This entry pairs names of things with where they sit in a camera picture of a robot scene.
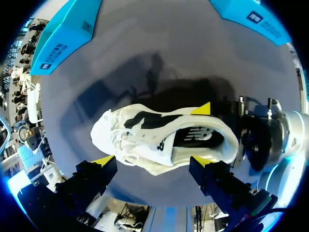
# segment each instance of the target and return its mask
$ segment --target gray table surface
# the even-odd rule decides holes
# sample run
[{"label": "gray table surface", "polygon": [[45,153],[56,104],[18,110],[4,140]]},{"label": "gray table surface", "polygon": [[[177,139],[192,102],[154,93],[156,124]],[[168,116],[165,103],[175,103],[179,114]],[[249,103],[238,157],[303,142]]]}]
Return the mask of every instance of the gray table surface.
[{"label": "gray table surface", "polygon": [[[108,109],[138,102],[170,111],[239,95],[256,113],[268,97],[300,110],[287,46],[221,19],[207,0],[105,0],[93,40],[43,77],[42,112],[56,163],[70,176],[81,161],[105,156],[90,131]],[[249,167],[244,161],[234,172],[253,183]],[[107,193],[151,206],[211,202],[188,166],[151,176],[118,163]]]}]

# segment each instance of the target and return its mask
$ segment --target shoe insole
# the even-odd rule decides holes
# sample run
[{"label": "shoe insole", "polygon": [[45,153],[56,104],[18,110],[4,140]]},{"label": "shoe insole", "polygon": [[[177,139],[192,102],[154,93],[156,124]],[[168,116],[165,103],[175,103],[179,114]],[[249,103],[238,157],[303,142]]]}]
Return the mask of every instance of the shoe insole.
[{"label": "shoe insole", "polygon": [[224,137],[217,131],[205,127],[189,127],[176,132],[173,147],[217,147]]}]

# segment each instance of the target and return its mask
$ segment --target blue box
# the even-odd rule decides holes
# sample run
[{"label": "blue box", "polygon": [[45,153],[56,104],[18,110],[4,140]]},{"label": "blue box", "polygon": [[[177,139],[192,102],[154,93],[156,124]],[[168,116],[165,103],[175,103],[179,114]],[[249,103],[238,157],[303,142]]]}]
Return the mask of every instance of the blue box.
[{"label": "blue box", "polygon": [[31,75],[50,75],[89,42],[102,0],[70,0],[46,25],[34,52]]},{"label": "blue box", "polygon": [[276,16],[254,0],[210,0],[210,2],[222,18],[251,28],[276,45],[292,41]]}]

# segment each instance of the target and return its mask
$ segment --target black stripe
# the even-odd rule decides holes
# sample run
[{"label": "black stripe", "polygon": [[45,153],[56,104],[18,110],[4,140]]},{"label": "black stripe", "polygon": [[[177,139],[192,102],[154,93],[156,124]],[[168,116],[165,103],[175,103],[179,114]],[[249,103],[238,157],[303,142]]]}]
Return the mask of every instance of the black stripe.
[{"label": "black stripe", "polygon": [[167,115],[163,116],[161,114],[154,114],[146,111],[141,111],[135,115],[134,118],[129,119],[125,122],[125,127],[132,129],[133,126],[137,125],[144,118],[144,123],[141,125],[142,129],[155,129],[160,128],[168,123],[174,121],[182,115]]}]

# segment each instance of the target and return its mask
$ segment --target white shoe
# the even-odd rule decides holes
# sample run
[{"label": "white shoe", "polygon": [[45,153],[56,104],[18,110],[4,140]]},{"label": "white shoe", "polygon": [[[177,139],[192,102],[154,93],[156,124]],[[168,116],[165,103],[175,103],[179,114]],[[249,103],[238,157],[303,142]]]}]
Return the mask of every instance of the white shoe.
[{"label": "white shoe", "polygon": [[153,175],[188,165],[192,155],[233,162],[239,144],[232,130],[216,117],[191,115],[195,109],[160,113],[134,104],[109,110],[94,124],[92,143],[121,163]]}]

